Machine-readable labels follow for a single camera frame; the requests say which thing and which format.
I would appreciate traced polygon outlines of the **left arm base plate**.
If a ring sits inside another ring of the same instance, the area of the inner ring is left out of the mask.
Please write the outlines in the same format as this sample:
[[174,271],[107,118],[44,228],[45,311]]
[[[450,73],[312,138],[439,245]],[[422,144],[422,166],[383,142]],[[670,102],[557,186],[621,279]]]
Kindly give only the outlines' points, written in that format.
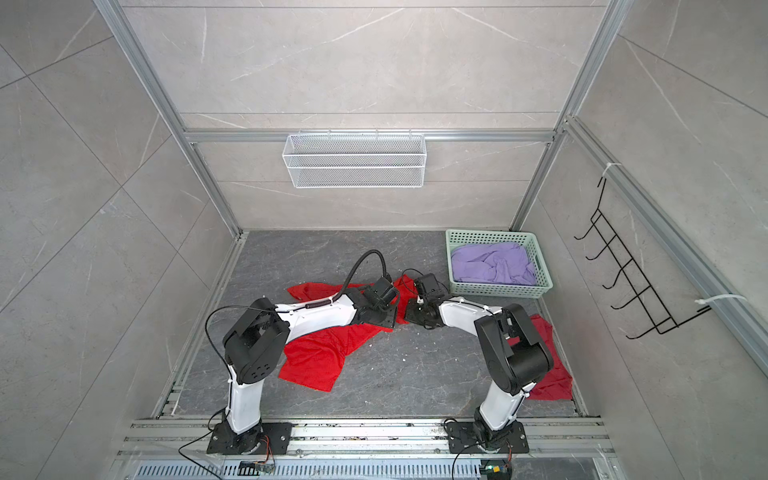
[[236,434],[227,421],[217,424],[208,443],[207,454],[284,455],[287,453],[293,424],[260,422],[250,430]]

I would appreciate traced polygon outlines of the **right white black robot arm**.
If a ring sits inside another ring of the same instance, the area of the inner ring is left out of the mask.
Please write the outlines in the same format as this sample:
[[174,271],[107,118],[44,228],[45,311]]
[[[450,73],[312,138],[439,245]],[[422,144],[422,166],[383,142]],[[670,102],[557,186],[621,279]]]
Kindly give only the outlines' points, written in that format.
[[404,319],[426,329],[450,327],[476,337],[492,380],[477,408],[476,434],[490,439],[516,421],[535,386],[554,367],[552,354],[519,304],[487,306],[452,296],[433,274],[414,281]]

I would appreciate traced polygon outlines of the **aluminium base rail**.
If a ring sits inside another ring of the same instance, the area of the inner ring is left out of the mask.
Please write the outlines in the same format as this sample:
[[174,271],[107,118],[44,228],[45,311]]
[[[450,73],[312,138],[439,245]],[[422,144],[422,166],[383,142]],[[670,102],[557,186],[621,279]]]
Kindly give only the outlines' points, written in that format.
[[284,419],[270,446],[250,455],[206,451],[202,417],[138,420],[109,479],[622,479],[598,418],[525,418],[485,451],[440,419]]

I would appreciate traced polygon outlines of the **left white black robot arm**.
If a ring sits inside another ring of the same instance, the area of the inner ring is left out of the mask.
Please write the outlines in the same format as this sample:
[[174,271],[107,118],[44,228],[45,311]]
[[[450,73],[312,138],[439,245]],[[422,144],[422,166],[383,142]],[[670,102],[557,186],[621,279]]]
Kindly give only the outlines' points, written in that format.
[[232,432],[240,435],[260,424],[264,380],[277,367],[287,344],[333,327],[391,328],[398,297],[393,283],[381,277],[372,285],[347,286],[304,303],[274,304],[268,298],[253,302],[222,340],[230,376],[225,418]]

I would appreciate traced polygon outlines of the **white zip tie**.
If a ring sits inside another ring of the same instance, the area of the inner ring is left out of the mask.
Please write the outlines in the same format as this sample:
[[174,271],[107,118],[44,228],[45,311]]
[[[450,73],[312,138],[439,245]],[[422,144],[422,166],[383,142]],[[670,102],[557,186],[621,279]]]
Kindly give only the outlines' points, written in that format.
[[743,302],[747,302],[748,301],[747,298],[744,297],[743,295],[726,293],[726,294],[714,295],[714,296],[707,297],[707,298],[696,299],[696,300],[694,300],[694,302],[696,304],[698,304],[698,305],[708,305],[708,304],[711,304],[713,302],[717,302],[717,301],[721,301],[721,300],[737,300],[737,301],[743,301]]

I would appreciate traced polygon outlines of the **light green plastic basket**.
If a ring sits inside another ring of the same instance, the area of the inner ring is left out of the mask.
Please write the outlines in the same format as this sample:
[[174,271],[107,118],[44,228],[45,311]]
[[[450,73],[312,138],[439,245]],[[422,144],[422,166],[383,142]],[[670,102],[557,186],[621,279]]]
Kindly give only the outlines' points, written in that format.
[[[535,234],[529,232],[448,229],[445,232],[449,263],[449,288],[456,295],[481,295],[539,299],[553,287],[546,261]],[[460,281],[455,275],[452,255],[463,246],[513,243],[525,251],[526,263],[533,267],[535,282],[532,285],[500,282]]]

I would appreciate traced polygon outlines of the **bright red t-shirt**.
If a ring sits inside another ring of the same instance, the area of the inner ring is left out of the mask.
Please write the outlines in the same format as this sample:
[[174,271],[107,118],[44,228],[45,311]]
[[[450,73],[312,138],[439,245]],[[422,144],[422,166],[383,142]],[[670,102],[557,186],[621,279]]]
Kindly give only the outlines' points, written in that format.
[[[408,300],[416,298],[414,280],[407,275],[395,282],[400,299],[395,316],[396,323],[405,324]],[[303,283],[288,287],[287,293],[299,302],[319,300],[337,293],[341,285]],[[339,326],[302,336],[284,348],[286,361],[279,378],[300,386],[330,392],[341,375],[346,358],[379,333],[393,332],[392,328],[368,324]]]

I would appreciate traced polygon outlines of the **folded dark red t-shirt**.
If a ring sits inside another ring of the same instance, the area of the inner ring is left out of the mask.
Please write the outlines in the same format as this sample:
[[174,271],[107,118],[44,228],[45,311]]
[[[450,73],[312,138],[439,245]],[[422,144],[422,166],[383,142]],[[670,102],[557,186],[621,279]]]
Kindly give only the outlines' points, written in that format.
[[553,368],[538,382],[529,398],[531,400],[559,401],[573,399],[573,378],[557,353],[553,339],[553,327],[539,314],[531,317],[532,323],[552,355]]

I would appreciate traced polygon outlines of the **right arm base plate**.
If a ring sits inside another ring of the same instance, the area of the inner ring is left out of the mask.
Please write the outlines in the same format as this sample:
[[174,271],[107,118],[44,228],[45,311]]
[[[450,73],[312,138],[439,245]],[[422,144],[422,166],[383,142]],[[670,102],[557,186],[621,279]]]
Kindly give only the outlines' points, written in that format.
[[513,421],[501,430],[490,430],[481,421],[446,419],[442,423],[452,454],[527,454],[530,447],[524,426]]

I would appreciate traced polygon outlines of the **purple t-shirt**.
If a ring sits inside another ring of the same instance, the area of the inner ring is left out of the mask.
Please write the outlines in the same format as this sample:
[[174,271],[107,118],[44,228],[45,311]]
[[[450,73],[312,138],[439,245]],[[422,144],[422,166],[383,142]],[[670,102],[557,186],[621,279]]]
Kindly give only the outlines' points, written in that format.
[[471,244],[451,253],[453,279],[463,283],[533,286],[536,269],[526,250],[514,242]]

